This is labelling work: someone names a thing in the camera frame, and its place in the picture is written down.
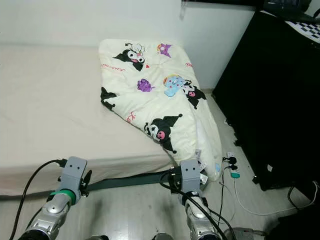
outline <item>white bed sheet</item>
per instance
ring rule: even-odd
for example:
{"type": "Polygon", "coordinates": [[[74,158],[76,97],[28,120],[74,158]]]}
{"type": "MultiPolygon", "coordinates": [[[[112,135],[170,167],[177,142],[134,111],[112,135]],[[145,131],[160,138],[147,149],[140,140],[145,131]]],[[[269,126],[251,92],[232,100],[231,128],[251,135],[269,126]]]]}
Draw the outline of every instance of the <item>white bed sheet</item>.
{"type": "MultiPolygon", "coordinates": [[[[95,47],[0,45],[0,195],[21,195],[38,166],[77,156],[91,183],[168,169],[162,147],[100,103],[95,47]]],[[[54,163],[28,193],[54,190],[54,163]]]]}

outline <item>black furniture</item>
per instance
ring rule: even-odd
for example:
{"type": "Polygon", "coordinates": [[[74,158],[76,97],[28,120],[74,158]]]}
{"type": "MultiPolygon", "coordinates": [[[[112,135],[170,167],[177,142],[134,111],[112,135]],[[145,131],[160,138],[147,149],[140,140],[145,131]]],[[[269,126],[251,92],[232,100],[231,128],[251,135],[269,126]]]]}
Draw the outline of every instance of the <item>black furniture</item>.
{"type": "Polygon", "coordinates": [[[262,190],[318,180],[320,46],[257,11],[213,97],[262,190]]]}

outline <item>white cable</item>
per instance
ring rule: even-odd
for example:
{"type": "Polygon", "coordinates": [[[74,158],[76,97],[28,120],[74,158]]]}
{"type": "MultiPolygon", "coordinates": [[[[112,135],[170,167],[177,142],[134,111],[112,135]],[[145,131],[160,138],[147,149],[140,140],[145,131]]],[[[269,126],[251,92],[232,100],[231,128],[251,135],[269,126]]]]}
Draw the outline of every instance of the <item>white cable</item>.
{"type": "MultiPolygon", "coordinates": [[[[251,213],[253,215],[258,215],[258,216],[268,216],[268,215],[273,215],[273,214],[277,214],[277,213],[281,213],[281,212],[285,212],[285,211],[288,211],[288,210],[293,210],[293,209],[296,209],[295,207],[291,207],[291,208],[287,208],[287,209],[283,209],[283,210],[279,210],[279,211],[274,211],[274,212],[270,212],[270,213],[257,213],[257,212],[253,212],[253,211],[250,211],[248,209],[246,209],[243,204],[240,202],[239,200],[239,196],[238,196],[238,191],[237,191],[237,184],[236,184],[236,179],[234,179],[234,191],[235,191],[235,197],[236,197],[236,200],[237,202],[239,203],[239,205],[244,209],[246,210],[248,213],[251,213]]],[[[313,200],[305,205],[305,206],[301,206],[301,207],[298,207],[299,209],[303,209],[303,208],[306,208],[306,207],[309,207],[310,205],[314,204],[314,202],[316,201],[316,197],[317,197],[317,192],[318,192],[318,185],[315,181],[312,181],[314,186],[315,186],[315,192],[314,192],[314,197],[313,197],[313,200]]]]}
{"type": "MultiPolygon", "coordinates": [[[[219,182],[219,184],[223,185],[227,190],[228,192],[230,193],[230,196],[232,197],[232,193],[230,191],[230,189],[227,187],[227,185],[223,184],[222,182],[219,182]]],[[[232,201],[233,202],[233,213],[232,213],[232,216],[230,218],[230,220],[227,220],[229,223],[234,219],[235,217],[235,214],[236,214],[236,204],[235,204],[235,200],[232,201]]],[[[218,219],[215,219],[213,216],[211,216],[213,218],[213,220],[215,220],[216,222],[220,223],[220,224],[225,224],[224,221],[219,221],[218,219]]]]}

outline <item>cartoon print blanket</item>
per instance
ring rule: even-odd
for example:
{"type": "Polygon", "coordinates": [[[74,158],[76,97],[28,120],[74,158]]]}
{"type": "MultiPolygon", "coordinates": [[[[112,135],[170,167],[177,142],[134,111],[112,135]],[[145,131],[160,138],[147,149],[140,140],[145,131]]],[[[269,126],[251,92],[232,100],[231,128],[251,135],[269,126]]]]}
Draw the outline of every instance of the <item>cartoon print blanket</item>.
{"type": "Polygon", "coordinates": [[[219,133],[185,51],[166,41],[106,39],[99,56],[102,104],[161,144],[177,163],[200,150],[202,166],[217,180],[219,133]]]}

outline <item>white floor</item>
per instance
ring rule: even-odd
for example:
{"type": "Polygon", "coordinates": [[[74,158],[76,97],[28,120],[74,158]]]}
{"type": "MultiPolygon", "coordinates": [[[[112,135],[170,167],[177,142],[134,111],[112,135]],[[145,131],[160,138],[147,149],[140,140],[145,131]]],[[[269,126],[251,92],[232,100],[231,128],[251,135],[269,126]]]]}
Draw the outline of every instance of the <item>white floor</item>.
{"type": "MultiPolygon", "coordinates": [[[[288,189],[261,191],[252,182],[254,173],[240,147],[236,147],[233,129],[224,124],[225,116],[210,94],[206,94],[210,109],[219,128],[222,150],[233,152],[238,160],[241,177],[237,181],[239,197],[250,210],[269,213],[292,207],[287,200],[288,189]]],[[[230,219],[235,202],[233,180],[229,171],[225,172],[225,184],[232,195],[224,190],[222,215],[230,219]]],[[[209,207],[216,212],[221,204],[221,185],[210,183],[204,190],[209,207]]],[[[292,199],[296,204],[304,205],[308,200],[297,190],[293,190],[292,199]]],[[[43,205],[45,198],[28,199],[20,216],[15,239],[18,239],[32,215],[43,205]]],[[[1,239],[9,239],[19,201],[0,201],[1,239]]],[[[252,228],[269,231],[277,224],[277,217],[292,211],[271,216],[252,215],[235,203],[235,217],[230,222],[233,227],[252,228]]],[[[176,195],[159,184],[130,187],[118,187],[93,191],[88,198],[82,198],[73,206],[66,223],[60,229],[58,240],[85,240],[91,235],[107,235],[110,240],[151,240],[157,232],[167,232],[175,240],[190,239],[184,207],[179,204],[176,195]]]]}

